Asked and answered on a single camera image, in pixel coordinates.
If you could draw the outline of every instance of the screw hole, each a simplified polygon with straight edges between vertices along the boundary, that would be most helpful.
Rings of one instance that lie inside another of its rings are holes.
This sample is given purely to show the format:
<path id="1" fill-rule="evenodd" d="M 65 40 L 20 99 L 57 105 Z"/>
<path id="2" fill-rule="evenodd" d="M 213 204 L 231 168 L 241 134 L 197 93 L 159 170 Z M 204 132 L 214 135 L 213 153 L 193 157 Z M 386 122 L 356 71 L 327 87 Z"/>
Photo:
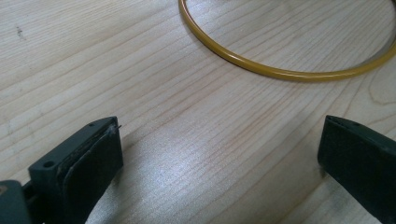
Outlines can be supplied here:
<path id="1" fill-rule="evenodd" d="M 2 195 L 3 193 L 5 193 L 7 191 L 7 186 L 0 186 L 0 195 Z"/>
<path id="2" fill-rule="evenodd" d="M 46 168 L 50 168 L 53 165 L 55 165 L 55 162 L 53 161 L 47 161 L 46 163 L 43 164 L 43 166 Z"/>

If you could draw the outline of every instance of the yellow rubber tubing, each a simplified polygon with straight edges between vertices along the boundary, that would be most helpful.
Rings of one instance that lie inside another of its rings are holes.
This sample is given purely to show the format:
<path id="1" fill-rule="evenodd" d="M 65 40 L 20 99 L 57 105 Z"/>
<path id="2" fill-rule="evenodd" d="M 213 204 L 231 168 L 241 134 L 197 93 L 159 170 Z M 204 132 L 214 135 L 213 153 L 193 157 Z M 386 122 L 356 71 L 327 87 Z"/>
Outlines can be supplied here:
<path id="1" fill-rule="evenodd" d="M 334 71 L 334 72 L 298 72 L 298 71 L 290 71 L 284 70 L 280 68 L 274 68 L 267 65 L 263 65 L 260 63 L 255 63 L 247 58 L 242 57 L 241 55 L 235 54 L 216 41 L 211 39 L 201 28 L 196 24 L 194 19 L 192 18 L 186 4 L 186 0 L 178 0 L 178 6 L 180 9 L 181 16 L 184 21 L 187 23 L 191 31 L 195 34 L 195 36 L 209 49 L 218 54 L 221 58 L 229 61 L 230 63 L 234 63 L 242 68 L 247 69 L 253 73 L 257 73 L 266 77 L 274 77 L 278 79 L 284 80 L 293 80 L 293 81 L 333 81 L 339 80 L 349 77 L 355 77 L 361 75 L 363 73 L 369 72 L 378 66 L 383 65 L 388 60 L 390 60 L 396 54 L 396 41 L 394 40 L 391 44 L 388 51 L 383 53 L 378 58 L 364 63 L 358 67 L 348 68 L 345 70 Z"/>

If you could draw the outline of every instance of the table surface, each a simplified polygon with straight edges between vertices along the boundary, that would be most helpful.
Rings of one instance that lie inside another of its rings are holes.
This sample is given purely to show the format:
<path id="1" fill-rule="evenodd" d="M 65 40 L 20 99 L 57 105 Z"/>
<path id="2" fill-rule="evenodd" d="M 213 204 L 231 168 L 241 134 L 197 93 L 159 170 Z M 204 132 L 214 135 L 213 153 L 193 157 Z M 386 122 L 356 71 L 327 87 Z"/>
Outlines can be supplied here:
<path id="1" fill-rule="evenodd" d="M 221 45 L 332 71 L 394 35 L 390 0 L 188 0 Z M 0 177 L 117 116 L 124 168 L 88 223 L 377 223 L 320 171 L 326 115 L 396 139 L 396 59 L 351 79 L 262 77 L 207 49 L 173 1 L 0 2 Z"/>

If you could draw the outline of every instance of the wood grain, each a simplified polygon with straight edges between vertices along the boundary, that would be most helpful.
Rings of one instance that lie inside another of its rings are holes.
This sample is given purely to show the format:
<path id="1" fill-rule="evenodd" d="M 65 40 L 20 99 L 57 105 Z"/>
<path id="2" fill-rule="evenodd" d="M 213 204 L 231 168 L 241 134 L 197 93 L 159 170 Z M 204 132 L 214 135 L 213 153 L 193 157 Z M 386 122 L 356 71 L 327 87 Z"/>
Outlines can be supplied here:
<path id="1" fill-rule="evenodd" d="M 332 71 L 395 34 L 389 0 L 188 1 L 257 62 Z M 0 177 L 118 116 L 125 167 L 88 223 L 378 223 L 317 163 L 327 114 L 396 140 L 396 59 L 327 83 L 261 77 L 205 48 L 177 1 L 0 2 Z"/>

